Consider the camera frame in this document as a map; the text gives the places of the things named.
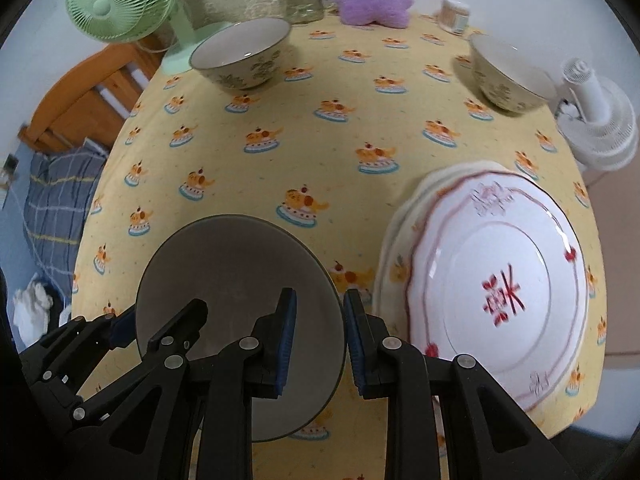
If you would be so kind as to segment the small floral bowl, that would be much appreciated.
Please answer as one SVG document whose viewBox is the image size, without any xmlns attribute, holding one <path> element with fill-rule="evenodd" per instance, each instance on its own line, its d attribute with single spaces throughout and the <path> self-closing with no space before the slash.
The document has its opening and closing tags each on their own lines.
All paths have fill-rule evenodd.
<svg viewBox="0 0 640 480">
<path fill-rule="evenodd" d="M 253 438 L 306 426 L 332 398 L 344 367 L 341 301 L 326 270 L 296 237 L 265 220 L 222 214 L 184 226 L 157 249 L 136 298 L 139 352 L 192 299 L 208 307 L 189 360 L 213 356 L 271 313 L 285 287 L 297 295 L 288 380 L 277 400 L 253 403 Z"/>
</svg>

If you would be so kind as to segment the white red character plate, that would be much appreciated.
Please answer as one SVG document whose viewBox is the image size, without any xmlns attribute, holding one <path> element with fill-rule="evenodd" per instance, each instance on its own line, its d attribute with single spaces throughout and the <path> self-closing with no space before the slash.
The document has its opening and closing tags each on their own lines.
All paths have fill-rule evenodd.
<svg viewBox="0 0 640 480">
<path fill-rule="evenodd" d="M 577 359 L 585 258 L 548 193 L 520 174 L 483 171 L 428 208 L 406 298 L 416 348 L 443 360 L 469 354 L 528 411 Z"/>
</svg>

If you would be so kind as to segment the oval yellow floral plate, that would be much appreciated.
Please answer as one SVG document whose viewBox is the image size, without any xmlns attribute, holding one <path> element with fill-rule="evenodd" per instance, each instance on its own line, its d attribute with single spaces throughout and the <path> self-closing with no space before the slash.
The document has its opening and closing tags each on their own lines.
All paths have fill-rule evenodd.
<svg viewBox="0 0 640 480">
<path fill-rule="evenodd" d="M 483 171 L 509 172 L 505 166 L 491 160 L 460 162 L 430 172 L 416 187 L 411 197 L 394 213 L 388 225 L 381 252 L 378 270 L 372 292 L 372 312 L 382 314 L 384 287 L 390 285 L 390 271 L 397 256 L 406 266 L 409 264 L 409 250 L 418 239 L 424 226 L 427 209 L 438 199 L 438 193 L 458 179 L 479 174 Z"/>
</svg>

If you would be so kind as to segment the green floral bowl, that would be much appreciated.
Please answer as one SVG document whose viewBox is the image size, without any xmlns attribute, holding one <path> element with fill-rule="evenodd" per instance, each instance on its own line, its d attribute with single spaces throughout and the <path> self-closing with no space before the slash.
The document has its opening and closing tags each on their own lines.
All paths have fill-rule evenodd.
<svg viewBox="0 0 640 480">
<path fill-rule="evenodd" d="M 291 30 L 283 18 L 236 23 L 196 47 L 190 66 L 222 88 L 258 87 L 281 69 Z"/>
<path fill-rule="evenodd" d="M 529 64 L 516 47 L 485 34 L 469 36 L 469 44 L 474 79 L 496 107 L 525 114 L 556 98 L 548 74 Z"/>
</svg>

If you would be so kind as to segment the large yellow floral plate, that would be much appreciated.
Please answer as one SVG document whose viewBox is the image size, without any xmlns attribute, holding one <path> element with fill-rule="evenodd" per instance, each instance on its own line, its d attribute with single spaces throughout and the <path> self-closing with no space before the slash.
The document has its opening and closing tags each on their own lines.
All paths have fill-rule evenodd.
<svg viewBox="0 0 640 480">
<path fill-rule="evenodd" d="M 457 180 L 483 171 L 508 170 L 498 162 L 478 160 L 432 171 L 390 220 L 378 258 L 371 311 L 384 320 L 391 335 L 404 341 L 410 340 L 406 288 L 410 278 L 413 247 L 421 234 L 427 209 Z"/>
</svg>

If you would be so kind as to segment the white plastic bag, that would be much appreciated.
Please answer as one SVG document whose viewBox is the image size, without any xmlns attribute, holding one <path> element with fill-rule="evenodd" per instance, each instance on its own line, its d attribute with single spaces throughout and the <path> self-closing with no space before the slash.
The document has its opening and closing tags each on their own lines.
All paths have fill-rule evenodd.
<svg viewBox="0 0 640 480">
<path fill-rule="evenodd" d="M 13 304 L 13 324 L 25 344 L 32 344 L 47 333 L 53 299 L 43 282 L 33 278 L 25 289 L 17 289 Z"/>
</svg>

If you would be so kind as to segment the blue plaid pillow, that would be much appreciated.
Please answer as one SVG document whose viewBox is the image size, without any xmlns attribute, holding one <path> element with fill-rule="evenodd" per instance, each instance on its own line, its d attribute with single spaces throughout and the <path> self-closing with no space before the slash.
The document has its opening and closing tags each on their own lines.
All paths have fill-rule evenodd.
<svg viewBox="0 0 640 480">
<path fill-rule="evenodd" d="M 104 153 L 86 146 L 37 153 L 30 163 L 24 233 L 38 269 L 65 299 L 73 295 L 79 245 L 105 163 Z"/>
</svg>

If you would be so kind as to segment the orange wooden headboard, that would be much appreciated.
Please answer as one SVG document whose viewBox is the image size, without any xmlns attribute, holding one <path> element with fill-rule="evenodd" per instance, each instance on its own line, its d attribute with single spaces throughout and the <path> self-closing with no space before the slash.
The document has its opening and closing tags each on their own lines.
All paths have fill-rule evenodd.
<svg viewBox="0 0 640 480">
<path fill-rule="evenodd" d="M 128 67 L 152 78 L 161 59 L 135 44 L 110 44 L 53 85 L 18 140 L 46 154 L 78 148 L 87 139 L 111 148 L 142 93 Z"/>
</svg>

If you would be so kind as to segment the yellow cake pattern tablecloth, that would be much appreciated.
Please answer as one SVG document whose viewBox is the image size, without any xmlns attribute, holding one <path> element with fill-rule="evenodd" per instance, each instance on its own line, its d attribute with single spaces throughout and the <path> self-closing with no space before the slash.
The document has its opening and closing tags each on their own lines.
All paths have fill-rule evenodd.
<svg viewBox="0 0 640 480">
<path fill-rule="evenodd" d="M 338 289 L 373 285 L 386 226 L 430 171 L 493 160 L 535 180 L 572 222 L 586 258 L 586 336 L 572 370 L 532 413 L 554 436 L 596 402 L 606 292 L 596 220 L 548 108 L 510 116 L 475 87 L 466 40 L 428 18 L 404 30 L 337 18 L 292 30 L 284 65 L 254 91 L 198 73 L 153 77 L 107 159 L 76 261 L 72 308 L 134 303 L 158 246 L 212 214 L 290 231 Z"/>
</svg>

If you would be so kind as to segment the white standing fan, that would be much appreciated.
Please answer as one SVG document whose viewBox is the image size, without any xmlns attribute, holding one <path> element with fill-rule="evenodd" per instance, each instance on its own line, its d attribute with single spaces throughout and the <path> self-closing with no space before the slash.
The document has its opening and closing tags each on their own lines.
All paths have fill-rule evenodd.
<svg viewBox="0 0 640 480">
<path fill-rule="evenodd" d="M 562 75 L 572 98 L 556 110 L 556 125 L 575 159 L 602 172 L 626 167 L 639 146 L 631 100 L 614 81 L 598 75 L 580 58 L 567 60 Z"/>
</svg>

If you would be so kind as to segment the green desk fan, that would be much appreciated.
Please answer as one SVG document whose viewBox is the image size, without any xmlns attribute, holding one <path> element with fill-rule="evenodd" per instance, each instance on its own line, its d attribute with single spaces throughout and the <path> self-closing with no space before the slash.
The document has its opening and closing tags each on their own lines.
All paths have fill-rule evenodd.
<svg viewBox="0 0 640 480">
<path fill-rule="evenodd" d="M 131 44 L 169 25 L 175 42 L 162 59 L 167 75 L 190 70 L 194 50 L 231 26 L 216 22 L 194 28 L 183 0 L 66 0 L 66 11 L 81 32 L 108 44 Z"/>
</svg>

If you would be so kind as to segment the toothpick container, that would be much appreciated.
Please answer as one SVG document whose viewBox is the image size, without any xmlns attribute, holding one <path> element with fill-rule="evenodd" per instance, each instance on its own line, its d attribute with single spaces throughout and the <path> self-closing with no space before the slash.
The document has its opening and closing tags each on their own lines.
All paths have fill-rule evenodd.
<svg viewBox="0 0 640 480">
<path fill-rule="evenodd" d="M 442 0 L 437 23 L 445 32 L 461 36 L 468 26 L 471 8 L 460 0 Z"/>
</svg>

